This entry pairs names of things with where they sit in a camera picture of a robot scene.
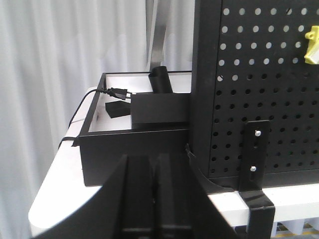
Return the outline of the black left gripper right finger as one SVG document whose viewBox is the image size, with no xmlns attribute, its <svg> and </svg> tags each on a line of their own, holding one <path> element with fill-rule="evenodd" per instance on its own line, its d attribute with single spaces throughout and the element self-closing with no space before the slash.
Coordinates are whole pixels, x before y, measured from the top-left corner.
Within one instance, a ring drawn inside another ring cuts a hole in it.
<svg viewBox="0 0 319 239">
<path fill-rule="evenodd" d="M 159 239 L 196 239 L 186 182 L 188 157 L 161 154 L 155 167 L 155 227 Z"/>
</svg>

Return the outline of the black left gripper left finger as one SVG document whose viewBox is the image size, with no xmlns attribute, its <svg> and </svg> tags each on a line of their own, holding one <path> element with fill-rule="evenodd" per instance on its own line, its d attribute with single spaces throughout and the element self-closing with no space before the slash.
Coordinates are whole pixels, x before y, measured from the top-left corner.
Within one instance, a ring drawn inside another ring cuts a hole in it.
<svg viewBox="0 0 319 239">
<path fill-rule="evenodd" d="M 128 157 L 121 234 L 123 239 L 154 237 L 153 175 L 146 156 Z"/>
</svg>

